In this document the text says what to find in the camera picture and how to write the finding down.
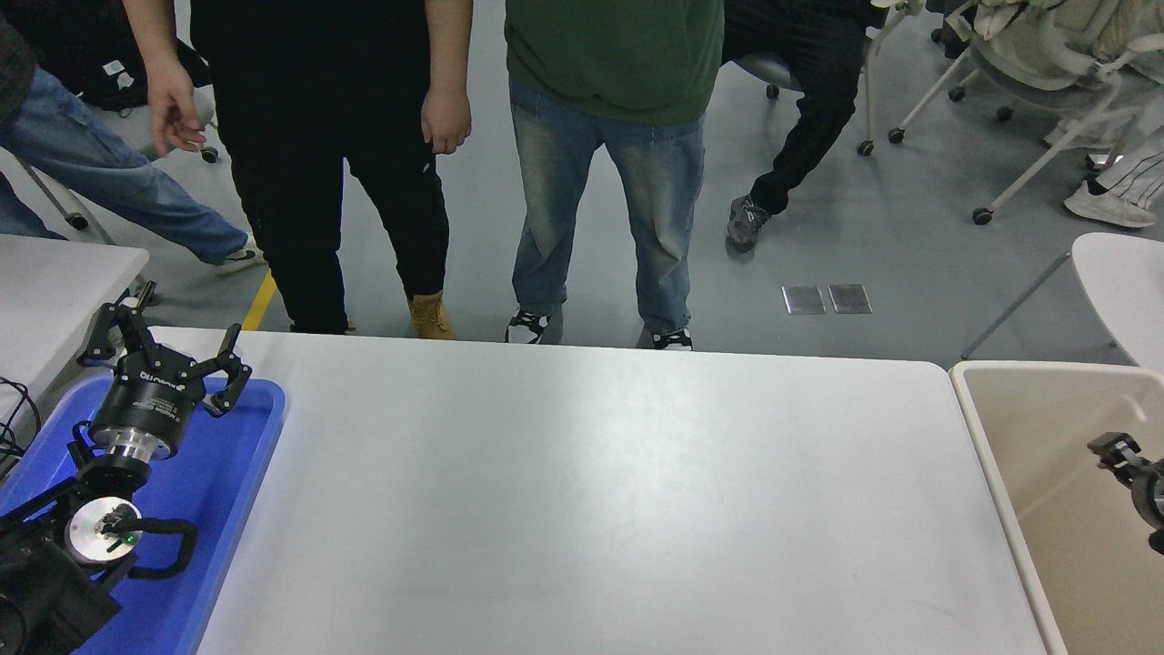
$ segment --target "sneaker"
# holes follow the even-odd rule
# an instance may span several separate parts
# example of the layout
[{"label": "sneaker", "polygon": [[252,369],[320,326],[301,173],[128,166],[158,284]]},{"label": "sneaker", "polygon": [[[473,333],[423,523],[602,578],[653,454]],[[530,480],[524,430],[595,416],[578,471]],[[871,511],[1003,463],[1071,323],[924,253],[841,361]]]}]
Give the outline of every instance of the sneaker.
[{"label": "sneaker", "polygon": [[263,250],[260,250],[255,243],[255,236],[247,234],[247,242],[243,243],[242,248],[226,255],[222,263],[214,265],[214,272],[229,275],[260,263],[267,263],[267,259],[263,258]]},{"label": "sneaker", "polygon": [[[1059,124],[1055,126],[1046,136],[1043,137],[1043,143],[1050,148],[1059,142],[1060,138],[1067,135],[1067,130],[1062,126],[1065,121],[1059,121]],[[1085,150],[1110,150],[1115,147],[1115,142],[1120,140],[1120,134],[1116,131],[1105,131],[1102,134],[1095,131],[1087,131],[1085,127],[1083,131],[1076,135],[1076,138],[1065,149],[1072,150],[1076,148],[1084,148]]]},{"label": "sneaker", "polygon": [[549,325],[548,315],[538,315],[519,308],[513,318],[510,318],[509,327],[505,329],[505,343],[540,344],[547,325]]},{"label": "sneaker", "polygon": [[656,351],[691,353],[695,350],[695,346],[691,344],[691,333],[687,327],[669,335],[651,335],[651,343],[654,344]]},{"label": "sneaker", "polygon": [[728,216],[728,240],[743,251],[755,247],[760,228],[772,218],[765,208],[752,201],[752,195],[741,195],[731,201]]},{"label": "sneaker", "polygon": [[448,320],[448,307],[445,306],[445,291],[431,296],[413,296],[409,300],[412,313],[412,329],[419,340],[442,340],[455,342],[456,333]]},{"label": "sneaker", "polygon": [[1063,206],[1076,215],[1123,227],[1148,227],[1156,223],[1156,214],[1112,192],[1092,195],[1087,191],[1086,180],[1070,198],[1063,200]]}]

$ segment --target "black cable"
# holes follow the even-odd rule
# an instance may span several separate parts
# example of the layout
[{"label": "black cable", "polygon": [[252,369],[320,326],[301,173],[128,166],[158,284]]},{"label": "black cable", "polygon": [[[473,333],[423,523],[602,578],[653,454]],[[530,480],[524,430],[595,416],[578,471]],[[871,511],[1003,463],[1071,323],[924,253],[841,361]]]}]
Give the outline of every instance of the black cable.
[{"label": "black cable", "polygon": [[28,393],[28,386],[21,383],[15,383],[0,376],[0,385],[12,387],[17,394],[20,394],[20,400],[16,401],[15,407],[13,407],[12,413],[8,419],[0,422],[0,467],[3,467],[2,472],[0,472],[0,479],[3,479],[9,471],[21,457],[24,456],[24,449],[16,443],[16,433],[13,429],[13,423],[16,421],[16,415],[23,410],[24,405],[33,412],[33,420],[36,423],[35,433],[41,432],[43,422],[41,420],[41,411],[36,407],[36,403],[33,401],[33,397]]}]

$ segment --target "black pants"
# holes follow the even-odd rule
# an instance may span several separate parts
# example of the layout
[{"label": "black pants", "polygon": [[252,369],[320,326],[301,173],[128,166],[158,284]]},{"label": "black pants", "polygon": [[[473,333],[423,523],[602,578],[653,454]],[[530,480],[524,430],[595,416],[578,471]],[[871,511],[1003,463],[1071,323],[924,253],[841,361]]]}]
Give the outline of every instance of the black pants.
[{"label": "black pants", "polygon": [[[419,56],[427,60],[427,51]],[[396,74],[374,66],[360,83],[359,62],[336,60],[342,72],[290,65],[270,51],[263,60],[210,62],[235,187],[299,333],[347,329],[336,254],[343,159],[379,213],[407,296],[445,285],[448,216],[420,131],[427,64],[423,76],[405,77],[397,59]]]},{"label": "black pants", "polygon": [[752,185],[752,200],[771,213],[788,206],[788,192],[821,163],[856,111],[866,16],[853,0],[726,0],[724,63],[774,52],[804,91],[796,101],[800,120],[772,170]]}]

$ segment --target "metal floor plate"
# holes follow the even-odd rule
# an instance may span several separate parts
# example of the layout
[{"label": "metal floor plate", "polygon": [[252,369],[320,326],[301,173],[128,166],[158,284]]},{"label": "metal floor plate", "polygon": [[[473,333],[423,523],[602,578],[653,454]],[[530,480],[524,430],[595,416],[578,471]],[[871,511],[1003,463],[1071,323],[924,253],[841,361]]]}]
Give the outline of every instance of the metal floor plate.
[{"label": "metal floor plate", "polygon": [[865,284],[829,284],[829,296],[837,313],[873,313]]},{"label": "metal floor plate", "polygon": [[824,298],[817,286],[781,286],[788,313],[824,313]]}]

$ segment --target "hand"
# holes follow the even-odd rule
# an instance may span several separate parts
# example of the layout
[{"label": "hand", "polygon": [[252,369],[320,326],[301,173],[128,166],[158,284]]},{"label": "hand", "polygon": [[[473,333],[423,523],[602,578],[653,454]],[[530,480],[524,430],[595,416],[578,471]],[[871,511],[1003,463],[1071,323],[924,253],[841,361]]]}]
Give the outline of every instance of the hand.
[{"label": "hand", "polygon": [[194,85],[190,73],[177,59],[151,67],[147,73],[149,85],[150,136],[159,156],[170,147],[198,151],[206,142],[203,123],[194,109]]},{"label": "hand", "polygon": [[430,88],[420,108],[420,131],[434,155],[450,155],[473,133],[473,113],[464,91]]}]

